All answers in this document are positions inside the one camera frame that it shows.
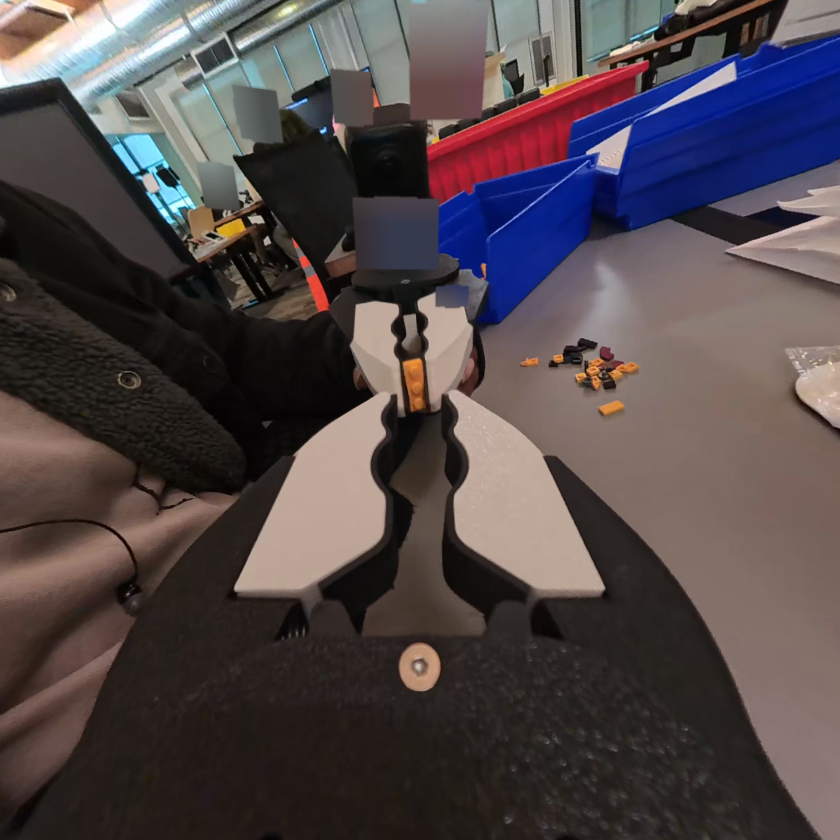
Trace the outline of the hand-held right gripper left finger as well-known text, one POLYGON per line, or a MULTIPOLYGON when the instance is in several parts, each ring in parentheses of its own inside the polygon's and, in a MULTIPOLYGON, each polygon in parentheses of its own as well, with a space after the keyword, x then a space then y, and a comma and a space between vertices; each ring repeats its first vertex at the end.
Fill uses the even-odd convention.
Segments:
POLYGON ((392 487, 396 397, 373 396, 292 457, 234 585, 240 598, 369 607, 394 588, 413 504, 392 487))

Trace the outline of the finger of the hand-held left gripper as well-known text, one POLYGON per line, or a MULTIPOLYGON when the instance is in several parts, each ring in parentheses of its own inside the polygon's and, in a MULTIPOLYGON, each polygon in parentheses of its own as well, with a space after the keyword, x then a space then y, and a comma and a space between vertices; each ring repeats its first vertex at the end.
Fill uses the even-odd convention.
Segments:
POLYGON ((436 413, 443 396, 455 390, 469 357, 473 327, 465 306, 440 306, 435 293, 416 304, 418 334, 426 370, 427 413, 436 413))
POLYGON ((406 416, 403 364, 397 346, 394 325, 402 322, 394 302, 367 301, 353 310, 353 337, 350 342, 356 368, 372 394, 384 393, 396 399, 399 417, 406 416))

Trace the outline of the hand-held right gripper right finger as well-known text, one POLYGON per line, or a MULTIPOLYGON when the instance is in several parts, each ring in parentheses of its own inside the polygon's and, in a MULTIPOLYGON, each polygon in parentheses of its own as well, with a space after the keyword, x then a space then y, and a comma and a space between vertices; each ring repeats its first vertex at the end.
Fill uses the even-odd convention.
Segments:
POLYGON ((540 449, 461 392, 445 396, 442 428, 449 588, 464 601, 601 597, 605 584, 540 449))

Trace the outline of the pile of small lego pieces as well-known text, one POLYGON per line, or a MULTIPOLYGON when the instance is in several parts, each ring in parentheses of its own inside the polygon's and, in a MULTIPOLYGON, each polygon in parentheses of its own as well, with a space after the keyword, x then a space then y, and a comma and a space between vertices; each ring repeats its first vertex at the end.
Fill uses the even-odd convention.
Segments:
POLYGON ((536 356, 520 362, 520 366, 525 369, 537 368, 541 364, 555 371, 571 370, 575 385, 593 392, 613 391, 618 382, 640 371, 638 363, 623 360, 610 345, 588 338, 579 338, 575 343, 566 344, 561 352, 553 353, 544 362, 536 356))

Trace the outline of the person's left hand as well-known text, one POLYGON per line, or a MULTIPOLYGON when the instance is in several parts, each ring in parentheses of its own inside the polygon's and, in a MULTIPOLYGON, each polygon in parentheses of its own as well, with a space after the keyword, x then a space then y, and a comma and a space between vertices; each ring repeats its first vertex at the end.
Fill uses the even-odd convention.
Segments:
POLYGON ((474 395, 480 387, 486 374, 486 355, 484 344, 478 328, 472 332, 472 345, 465 369, 458 382, 457 390, 467 397, 474 395))

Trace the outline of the row of black chairs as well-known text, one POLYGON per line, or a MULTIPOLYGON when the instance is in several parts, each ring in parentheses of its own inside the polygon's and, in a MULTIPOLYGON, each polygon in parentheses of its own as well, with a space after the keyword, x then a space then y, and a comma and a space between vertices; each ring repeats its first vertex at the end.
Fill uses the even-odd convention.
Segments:
POLYGON ((496 116, 507 113, 514 108, 540 100, 543 93, 544 91, 539 88, 531 88, 527 91, 515 94, 513 98, 506 99, 483 110, 481 116, 477 119, 462 119, 457 122, 447 124, 438 132, 436 142, 444 140, 455 133, 470 129, 479 123, 493 119, 496 116))

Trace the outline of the red storage bin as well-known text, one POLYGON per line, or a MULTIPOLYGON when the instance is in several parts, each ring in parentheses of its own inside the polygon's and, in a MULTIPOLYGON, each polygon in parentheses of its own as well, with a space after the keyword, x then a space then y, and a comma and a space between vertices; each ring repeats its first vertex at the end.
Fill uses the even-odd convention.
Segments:
POLYGON ((564 160, 573 122, 632 97, 647 68, 638 62, 578 80, 432 143, 432 197, 443 203, 477 183, 564 160))

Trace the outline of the background wooden desk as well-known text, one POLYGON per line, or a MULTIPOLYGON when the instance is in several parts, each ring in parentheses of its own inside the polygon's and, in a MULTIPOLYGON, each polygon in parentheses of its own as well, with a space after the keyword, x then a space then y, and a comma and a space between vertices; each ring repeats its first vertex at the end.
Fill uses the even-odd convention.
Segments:
POLYGON ((185 244, 200 264, 213 267, 225 259, 233 265, 257 302, 275 297, 264 274, 266 223, 261 216, 244 211, 213 219, 213 211, 205 206, 188 212, 190 234, 185 244))

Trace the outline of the beige hooded sweatshirt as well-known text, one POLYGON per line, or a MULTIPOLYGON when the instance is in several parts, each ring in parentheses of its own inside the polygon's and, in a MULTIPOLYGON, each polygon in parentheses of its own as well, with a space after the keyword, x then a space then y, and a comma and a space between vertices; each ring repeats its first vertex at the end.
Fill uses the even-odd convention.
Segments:
POLYGON ((133 619, 117 587, 151 595, 237 499, 166 483, 14 396, 1 401, 2 823, 60 771, 133 619))

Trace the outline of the background wooden table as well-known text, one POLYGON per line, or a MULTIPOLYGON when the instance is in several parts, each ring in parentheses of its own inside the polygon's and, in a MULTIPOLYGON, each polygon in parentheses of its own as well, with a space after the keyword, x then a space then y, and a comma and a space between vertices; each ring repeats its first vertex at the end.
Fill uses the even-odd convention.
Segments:
POLYGON ((629 49, 601 59, 605 70, 644 65, 639 90, 655 87, 659 72, 690 59, 697 41, 723 37, 722 58, 749 57, 768 41, 777 28, 786 1, 715 2, 686 16, 684 24, 665 23, 663 37, 633 43, 629 49))

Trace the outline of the white book stand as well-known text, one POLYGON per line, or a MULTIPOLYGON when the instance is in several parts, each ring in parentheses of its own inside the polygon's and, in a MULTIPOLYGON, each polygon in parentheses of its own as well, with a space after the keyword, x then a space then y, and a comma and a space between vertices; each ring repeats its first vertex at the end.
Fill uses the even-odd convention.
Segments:
POLYGON ((794 384, 794 392, 803 405, 833 428, 839 429, 838 368, 823 364, 800 374, 794 384))

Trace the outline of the plastic bag of black parts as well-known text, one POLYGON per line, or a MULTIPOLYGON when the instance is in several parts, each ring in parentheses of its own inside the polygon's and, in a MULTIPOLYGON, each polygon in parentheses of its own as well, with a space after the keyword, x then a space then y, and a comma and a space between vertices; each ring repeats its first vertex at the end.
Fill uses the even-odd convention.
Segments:
POLYGON ((784 349, 797 373, 798 392, 823 398, 839 393, 839 346, 789 347, 784 349))

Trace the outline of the white paper bag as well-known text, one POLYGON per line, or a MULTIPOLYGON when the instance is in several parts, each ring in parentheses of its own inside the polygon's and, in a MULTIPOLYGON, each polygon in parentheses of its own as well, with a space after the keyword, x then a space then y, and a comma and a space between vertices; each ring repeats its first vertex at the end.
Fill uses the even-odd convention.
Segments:
POLYGON ((804 197, 779 201, 778 207, 789 213, 839 218, 839 193, 839 185, 816 188, 804 197))
POLYGON ((839 219, 822 216, 730 247, 729 255, 839 284, 839 219))

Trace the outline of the dark display panel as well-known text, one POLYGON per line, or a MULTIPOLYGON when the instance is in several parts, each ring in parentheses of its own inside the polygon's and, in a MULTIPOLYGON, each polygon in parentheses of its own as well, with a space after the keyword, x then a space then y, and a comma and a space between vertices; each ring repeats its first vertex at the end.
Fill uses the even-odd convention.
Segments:
POLYGON ((59 79, 1 91, 1 179, 76 212, 170 281, 200 266, 59 79))

